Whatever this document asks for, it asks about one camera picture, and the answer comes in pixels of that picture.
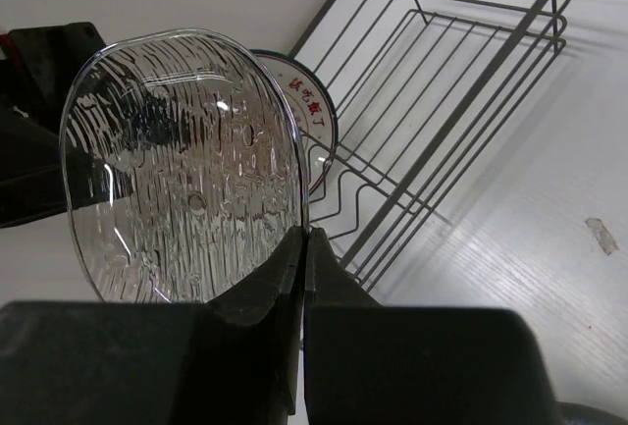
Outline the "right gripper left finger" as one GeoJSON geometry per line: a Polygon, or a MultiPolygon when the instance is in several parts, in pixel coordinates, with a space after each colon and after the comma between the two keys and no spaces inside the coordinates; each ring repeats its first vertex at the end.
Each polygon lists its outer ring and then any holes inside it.
{"type": "Polygon", "coordinates": [[[284,424],[295,412],[307,238],[207,303],[16,301],[5,424],[284,424]]]}

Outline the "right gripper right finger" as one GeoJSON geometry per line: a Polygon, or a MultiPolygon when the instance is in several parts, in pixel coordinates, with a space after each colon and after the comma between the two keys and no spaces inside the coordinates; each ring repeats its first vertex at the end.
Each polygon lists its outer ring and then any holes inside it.
{"type": "Polygon", "coordinates": [[[558,424],[525,321],[495,308],[384,307],[308,242],[304,395],[312,424],[558,424]]]}

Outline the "clear glass plate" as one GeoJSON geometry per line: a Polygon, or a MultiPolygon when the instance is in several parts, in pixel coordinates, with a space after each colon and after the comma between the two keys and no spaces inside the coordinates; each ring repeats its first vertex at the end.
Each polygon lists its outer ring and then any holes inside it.
{"type": "Polygon", "coordinates": [[[59,147],[78,262],[105,302],[208,302],[309,224],[287,99],[215,31],[94,53],[70,86],[59,147]]]}

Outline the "orange sunburst plate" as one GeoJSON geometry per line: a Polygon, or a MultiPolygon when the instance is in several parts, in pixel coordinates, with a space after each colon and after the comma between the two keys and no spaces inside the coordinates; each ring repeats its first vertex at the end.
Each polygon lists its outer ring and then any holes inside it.
{"type": "Polygon", "coordinates": [[[309,191],[324,181],[338,145],[336,106],[322,82],[305,65],[279,52],[253,49],[280,85],[300,129],[309,173],[309,191]]]}

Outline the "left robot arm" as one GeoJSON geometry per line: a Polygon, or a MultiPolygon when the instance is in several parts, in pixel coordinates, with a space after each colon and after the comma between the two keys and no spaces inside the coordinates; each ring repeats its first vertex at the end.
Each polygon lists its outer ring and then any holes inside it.
{"type": "Polygon", "coordinates": [[[59,129],[70,86],[105,47],[90,22],[1,34],[1,227],[66,210],[59,129]]]}

